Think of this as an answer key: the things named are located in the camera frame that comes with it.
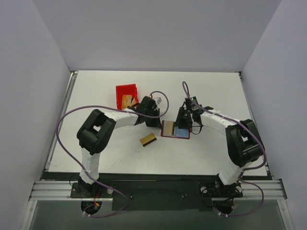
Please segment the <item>gold card magnetic stripe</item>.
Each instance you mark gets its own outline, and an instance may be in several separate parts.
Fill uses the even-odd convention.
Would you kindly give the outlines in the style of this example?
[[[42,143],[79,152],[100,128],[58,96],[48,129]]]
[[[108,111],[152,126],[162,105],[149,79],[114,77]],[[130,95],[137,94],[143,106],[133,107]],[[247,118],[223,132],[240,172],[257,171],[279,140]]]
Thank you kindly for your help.
[[[164,136],[173,136],[174,134],[174,121],[164,121]]]

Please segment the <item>red leather card holder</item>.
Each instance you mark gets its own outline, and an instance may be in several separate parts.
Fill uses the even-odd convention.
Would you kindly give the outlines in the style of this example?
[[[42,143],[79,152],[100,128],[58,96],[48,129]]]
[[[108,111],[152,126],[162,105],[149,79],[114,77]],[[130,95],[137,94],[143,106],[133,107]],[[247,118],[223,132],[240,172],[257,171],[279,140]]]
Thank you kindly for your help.
[[[178,138],[178,139],[189,139],[190,138],[190,132],[188,129],[180,129],[175,126],[174,124],[174,134],[173,136],[164,136],[164,120],[162,121],[162,128],[161,128],[161,137],[165,138]]]

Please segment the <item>gold card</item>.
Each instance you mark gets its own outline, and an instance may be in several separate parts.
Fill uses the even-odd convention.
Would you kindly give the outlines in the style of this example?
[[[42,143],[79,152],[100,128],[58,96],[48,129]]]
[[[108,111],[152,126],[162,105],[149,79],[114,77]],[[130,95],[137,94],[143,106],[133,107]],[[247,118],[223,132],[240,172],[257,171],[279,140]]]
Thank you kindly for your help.
[[[155,141],[157,141],[157,138],[153,133],[151,133],[151,134],[149,134],[149,135],[140,139],[140,143],[142,144],[143,147],[146,147],[147,145],[149,145],[149,144],[151,144]]]

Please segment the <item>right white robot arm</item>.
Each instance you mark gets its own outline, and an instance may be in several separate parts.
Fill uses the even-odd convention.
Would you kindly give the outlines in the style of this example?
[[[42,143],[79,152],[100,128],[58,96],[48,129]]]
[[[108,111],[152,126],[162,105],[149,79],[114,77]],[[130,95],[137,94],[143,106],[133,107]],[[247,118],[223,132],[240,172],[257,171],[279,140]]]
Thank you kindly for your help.
[[[229,162],[217,175],[215,192],[227,195],[249,166],[264,156],[264,146],[255,123],[251,119],[237,120],[220,114],[212,107],[201,107],[196,97],[185,98],[179,108],[174,127],[190,132],[196,123],[202,129],[210,127],[226,137]]]

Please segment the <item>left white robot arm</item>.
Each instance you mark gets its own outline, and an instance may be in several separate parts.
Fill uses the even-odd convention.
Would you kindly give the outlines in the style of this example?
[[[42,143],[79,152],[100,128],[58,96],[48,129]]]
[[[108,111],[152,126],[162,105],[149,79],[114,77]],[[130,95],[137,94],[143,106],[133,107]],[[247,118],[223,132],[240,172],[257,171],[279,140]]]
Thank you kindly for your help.
[[[79,182],[83,183],[82,192],[87,197],[97,195],[99,186],[100,153],[106,148],[113,131],[125,126],[135,126],[145,123],[147,127],[160,128],[161,98],[145,96],[140,103],[124,109],[122,112],[104,113],[93,110],[77,132],[77,139],[82,151],[82,169]]]

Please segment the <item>gold cards in bin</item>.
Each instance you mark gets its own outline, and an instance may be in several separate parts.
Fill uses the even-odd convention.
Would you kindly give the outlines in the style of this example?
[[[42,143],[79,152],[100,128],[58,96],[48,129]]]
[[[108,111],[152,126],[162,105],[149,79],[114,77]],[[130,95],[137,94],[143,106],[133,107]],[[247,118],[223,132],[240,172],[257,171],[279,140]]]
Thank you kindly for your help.
[[[138,103],[138,99],[132,95],[123,95],[121,102],[121,109],[124,110]]]

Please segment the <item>red plastic bin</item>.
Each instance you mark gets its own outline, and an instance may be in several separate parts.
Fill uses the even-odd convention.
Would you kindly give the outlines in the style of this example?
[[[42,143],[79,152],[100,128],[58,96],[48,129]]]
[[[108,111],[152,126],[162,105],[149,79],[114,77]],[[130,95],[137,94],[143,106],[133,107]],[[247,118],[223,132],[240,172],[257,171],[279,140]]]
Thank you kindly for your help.
[[[124,110],[139,102],[136,84],[116,86],[117,109]]]

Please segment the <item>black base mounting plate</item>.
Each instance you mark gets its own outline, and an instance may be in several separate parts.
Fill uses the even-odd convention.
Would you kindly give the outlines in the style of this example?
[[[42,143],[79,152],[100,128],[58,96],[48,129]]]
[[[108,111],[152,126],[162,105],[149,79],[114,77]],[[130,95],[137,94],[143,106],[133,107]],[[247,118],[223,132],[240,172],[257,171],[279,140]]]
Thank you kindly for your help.
[[[217,176],[206,175],[99,175],[97,183],[87,185],[78,180],[72,184],[71,198],[81,198],[81,208],[94,214],[103,198],[112,199],[112,210],[164,211],[221,208],[230,213],[234,198],[241,198],[240,183],[223,185]]]

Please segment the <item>aluminium front rail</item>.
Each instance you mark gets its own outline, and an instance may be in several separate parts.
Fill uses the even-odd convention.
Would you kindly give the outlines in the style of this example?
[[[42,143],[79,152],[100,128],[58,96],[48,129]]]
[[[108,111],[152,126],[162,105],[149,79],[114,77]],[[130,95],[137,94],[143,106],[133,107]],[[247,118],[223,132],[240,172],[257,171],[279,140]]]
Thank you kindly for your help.
[[[242,197],[236,200],[261,200],[261,192],[264,199],[287,199],[282,180],[254,180],[248,184],[242,184]],[[67,181],[35,181],[30,200],[63,201],[71,200],[71,186]]]

